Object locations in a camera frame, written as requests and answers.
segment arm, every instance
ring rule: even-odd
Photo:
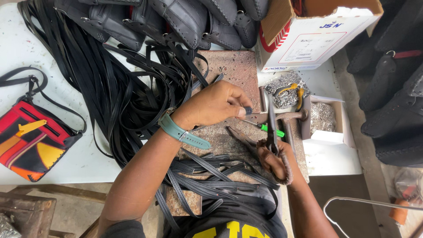
[[[293,182],[288,185],[289,201],[292,205],[293,224],[296,237],[299,238],[338,238],[332,225],[326,219],[313,193],[298,168],[297,162],[288,143],[277,141],[280,151],[284,151],[289,159]],[[265,170],[272,170],[275,175],[283,179],[286,177],[282,160],[265,147],[259,147],[257,153]]]
[[[212,125],[228,117],[245,118],[252,103],[243,90],[225,81],[211,84],[178,108],[172,120],[185,130]],[[182,142],[159,129],[120,172],[106,199],[99,234],[123,220],[141,218],[165,177]]]

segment person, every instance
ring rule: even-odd
[[[219,81],[191,97],[171,114],[171,118],[184,130],[190,130],[196,125],[212,125],[229,117],[245,119],[243,107],[252,107],[243,90]],[[159,129],[130,160],[117,176],[107,196],[99,220],[99,234],[102,238],[145,237],[141,225],[143,214],[152,203],[181,144]],[[301,175],[292,148],[282,141],[278,141],[278,147],[288,156],[294,174],[294,181],[288,186],[288,196],[296,237],[338,237]],[[257,151],[267,172],[273,171],[281,179],[286,177],[279,158],[265,147],[259,147]],[[263,194],[265,191],[260,187],[259,195],[240,191],[238,199],[224,199],[216,210],[204,218],[175,217],[181,232],[176,233],[167,225],[163,237],[285,238],[287,234],[281,219],[277,215],[266,219],[266,214],[275,209],[275,204]]]

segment yellow lettering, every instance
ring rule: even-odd
[[[226,228],[229,229],[229,238],[237,238],[239,232],[239,222],[230,221],[226,223]]]
[[[214,238],[216,236],[216,228],[210,228],[195,234],[192,238]]]
[[[255,237],[255,238],[269,238],[268,235],[264,234],[264,236],[262,235],[262,233],[258,230],[258,228],[249,226],[247,224],[245,224],[242,227],[242,238],[250,238],[250,237]]]

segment hand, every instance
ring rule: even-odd
[[[301,180],[301,178],[302,180],[304,180],[291,146],[288,143],[279,140],[277,141],[277,146],[279,148],[279,151],[284,152],[285,155],[288,157],[289,165],[291,166],[292,173],[294,175],[294,182],[296,180]],[[264,170],[268,173],[273,171],[278,178],[282,180],[285,179],[286,170],[282,160],[266,148],[266,143],[264,141],[259,141],[259,143],[257,143],[257,147],[257,155]]]
[[[196,125],[213,125],[229,117],[245,119],[243,107],[253,107],[244,91],[221,80],[192,96],[170,117],[182,129],[190,130]]]

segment yellow-handled pliers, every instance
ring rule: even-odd
[[[298,105],[297,105],[297,108],[295,109],[295,111],[296,112],[299,112],[301,110],[302,104],[303,104],[303,100],[302,100],[302,97],[304,95],[303,85],[304,85],[304,82],[302,80],[300,80],[300,82],[298,84],[297,83],[292,83],[289,86],[278,88],[276,90],[276,92],[273,94],[273,96],[274,97],[277,97],[278,95],[280,95],[281,93],[285,92],[286,90],[298,88],[298,90],[297,90],[297,94],[298,94]]]

